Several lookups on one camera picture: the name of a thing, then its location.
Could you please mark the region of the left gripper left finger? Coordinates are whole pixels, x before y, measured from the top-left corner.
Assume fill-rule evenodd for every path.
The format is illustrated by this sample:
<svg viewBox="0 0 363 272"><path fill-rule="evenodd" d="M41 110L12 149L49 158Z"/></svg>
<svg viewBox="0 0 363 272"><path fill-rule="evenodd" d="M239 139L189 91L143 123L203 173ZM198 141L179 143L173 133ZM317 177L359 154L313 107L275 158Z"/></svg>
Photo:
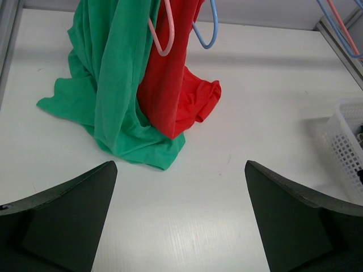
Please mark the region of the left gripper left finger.
<svg viewBox="0 0 363 272"><path fill-rule="evenodd" d="M1 205L1 271L91 271L116 178L107 161Z"/></svg>

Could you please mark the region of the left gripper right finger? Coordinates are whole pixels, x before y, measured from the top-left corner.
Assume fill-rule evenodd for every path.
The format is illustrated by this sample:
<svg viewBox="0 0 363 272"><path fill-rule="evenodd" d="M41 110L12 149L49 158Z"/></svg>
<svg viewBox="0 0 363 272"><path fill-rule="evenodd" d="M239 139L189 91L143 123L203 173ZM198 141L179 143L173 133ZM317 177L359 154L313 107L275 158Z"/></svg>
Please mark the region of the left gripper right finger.
<svg viewBox="0 0 363 272"><path fill-rule="evenodd" d="M270 271L362 271L362 206L246 163Z"/></svg>

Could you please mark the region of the red tank top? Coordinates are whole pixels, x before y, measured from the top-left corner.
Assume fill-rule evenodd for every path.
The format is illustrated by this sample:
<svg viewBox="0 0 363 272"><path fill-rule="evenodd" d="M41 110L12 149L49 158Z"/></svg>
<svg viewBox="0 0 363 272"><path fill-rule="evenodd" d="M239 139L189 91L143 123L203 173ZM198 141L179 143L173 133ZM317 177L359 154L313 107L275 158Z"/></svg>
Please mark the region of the red tank top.
<svg viewBox="0 0 363 272"><path fill-rule="evenodd" d="M175 139L195 122L203 122L222 95L219 81L192 74L185 65L192 24L202 1L171 1L175 39L165 57L153 46L146 72L137 90L142 113L164 136Z"/></svg>

